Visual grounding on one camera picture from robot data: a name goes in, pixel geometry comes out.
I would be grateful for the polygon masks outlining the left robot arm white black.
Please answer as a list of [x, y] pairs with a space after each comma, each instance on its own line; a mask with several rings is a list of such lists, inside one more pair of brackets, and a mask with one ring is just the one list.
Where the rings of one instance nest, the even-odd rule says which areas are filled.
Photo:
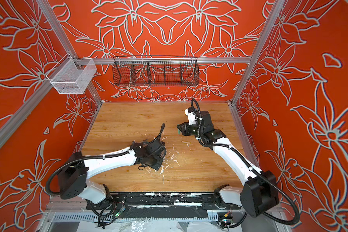
[[84, 156], [81, 152], [76, 152], [57, 173], [60, 198], [68, 200], [80, 197], [93, 204], [99, 204], [108, 198], [109, 190], [106, 185], [91, 181], [92, 177], [113, 169], [134, 165], [159, 170], [165, 155], [165, 143], [158, 139], [133, 143], [122, 150], [97, 156]]

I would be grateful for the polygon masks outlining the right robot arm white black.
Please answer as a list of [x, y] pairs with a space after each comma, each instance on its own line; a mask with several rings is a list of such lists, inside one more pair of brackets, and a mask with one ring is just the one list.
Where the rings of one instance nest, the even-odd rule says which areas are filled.
[[208, 111], [185, 110], [188, 122], [177, 125], [183, 136], [195, 136], [202, 146], [218, 154], [235, 172], [242, 188], [225, 186], [218, 194], [227, 204], [240, 206], [252, 217], [257, 217], [279, 204], [275, 176], [264, 172], [246, 159], [219, 129], [215, 129]]

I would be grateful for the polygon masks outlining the clear plastic bin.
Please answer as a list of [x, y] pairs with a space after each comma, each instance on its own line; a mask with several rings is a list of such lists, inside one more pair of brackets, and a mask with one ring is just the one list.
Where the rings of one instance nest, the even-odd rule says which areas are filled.
[[46, 78], [59, 94], [84, 94], [97, 71], [93, 59], [65, 59]]

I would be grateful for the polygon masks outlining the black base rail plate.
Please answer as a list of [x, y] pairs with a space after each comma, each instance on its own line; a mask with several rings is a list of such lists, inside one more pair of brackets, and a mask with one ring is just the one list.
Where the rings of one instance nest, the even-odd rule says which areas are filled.
[[239, 210], [241, 207], [227, 204], [213, 192], [115, 192], [111, 194], [125, 206], [140, 208], [184, 206], [205, 210]]

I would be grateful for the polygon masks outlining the aluminium frame rail back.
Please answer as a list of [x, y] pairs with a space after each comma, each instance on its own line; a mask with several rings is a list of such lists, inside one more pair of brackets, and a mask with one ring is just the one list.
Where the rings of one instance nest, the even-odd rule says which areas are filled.
[[229, 64], [229, 63], [250, 63], [251, 57], [200, 57], [200, 58], [185, 58], [185, 57], [164, 57], [164, 58], [84, 58], [84, 59], [74, 59], [76, 64], [86, 65], [89, 60], [93, 60], [96, 65], [112, 65], [115, 61], [126, 61], [126, 62], [154, 62], [154, 61], [163, 61], [163, 62], [173, 62], [173, 61], [196, 61], [198, 64]]

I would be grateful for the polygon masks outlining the aluminium frame rail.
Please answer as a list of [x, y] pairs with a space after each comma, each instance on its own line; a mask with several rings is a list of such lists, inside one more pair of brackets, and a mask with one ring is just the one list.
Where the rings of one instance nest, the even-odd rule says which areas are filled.
[[27, 119], [42, 99], [53, 89], [50, 81], [44, 82], [34, 94], [9, 118], [0, 128], [0, 149], [5, 145], [14, 132]]
[[253, 50], [253, 53], [251, 56], [251, 61], [247, 65], [245, 72], [244, 72], [241, 80], [239, 81], [239, 83], [237, 85], [236, 92], [235, 92], [235, 94], [232, 98], [232, 101], [231, 101], [231, 106], [236, 106], [236, 103], [241, 96], [241, 92], [242, 92], [243, 88], [245, 87], [246, 82], [247, 82], [248, 78], [250, 77], [251, 72], [253, 71], [253, 69], [257, 63], [257, 60], [258, 60], [260, 54], [262, 53], [262, 49], [263, 49], [263, 47], [268, 39], [268, 36], [270, 35], [270, 33], [272, 31], [272, 27], [274, 26], [274, 24], [277, 20], [277, 17], [279, 15], [279, 13], [281, 12], [285, 2], [286, 1], [284, 1], [284, 0], [278, 0], [278, 1], [274, 2], [273, 7], [271, 9], [271, 12], [266, 19], [263, 30], [262, 30], [260, 37], [256, 43], [256, 46]]
[[198, 64], [229, 64], [229, 63], [250, 63], [251, 57], [200, 57], [200, 58], [185, 58], [185, 57], [164, 57], [164, 58], [84, 58], [84, 59], [74, 59], [76, 64], [86, 65], [89, 60], [93, 60], [96, 65], [112, 65], [115, 61], [126, 61], [126, 62], [154, 62], [154, 61], [163, 61], [163, 62], [173, 62], [173, 61], [196, 61]]

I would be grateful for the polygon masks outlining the aluminium frame rail left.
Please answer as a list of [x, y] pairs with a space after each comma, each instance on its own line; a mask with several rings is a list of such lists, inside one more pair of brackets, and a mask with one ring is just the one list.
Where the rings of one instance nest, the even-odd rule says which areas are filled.
[[44, 82], [34, 94], [9, 118], [0, 128], [0, 149], [5, 145], [14, 132], [27, 119], [42, 99], [53, 89], [50, 81]]

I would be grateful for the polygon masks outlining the aluminium frame rail right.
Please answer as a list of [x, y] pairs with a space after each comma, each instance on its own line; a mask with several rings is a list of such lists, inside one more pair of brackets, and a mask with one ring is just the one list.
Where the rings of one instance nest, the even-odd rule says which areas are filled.
[[247, 82], [248, 78], [250, 77], [251, 72], [253, 71], [253, 69], [257, 63], [257, 60], [258, 60], [260, 54], [262, 53], [262, 49], [263, 49], [263, 47], [268, 39], [268, 36], [270, 35], [270, 33], [272, 31], [272, 27], [274, 26], [274, 24], [277, 20], [277, 17], [279, 15], [279, 13], [281, 12], [285, 2], [286, 1], [284, 1], [284, 0], [278, 0], [278, 1], [274, 2], [273, 7], [271, 9], [271, 12], [266, 19], [263, 30], [262, 30], [260, 37], [256, 43], [256, 46], [253, 50], [253, 53], [251, 56], [251, 61], [247, 65], [245, 72], [244, 72], [241, 80], [239, 81], [239, 83], [237, 85], [236, 92], [235, 92], [235, 94], [232, 98], [232, 101], [231, 101], [231, 106], [236, 106], [236, 103], [241, 96], [241, 92], [242, 92], [243, 88], [245, 87], [246, 82]]

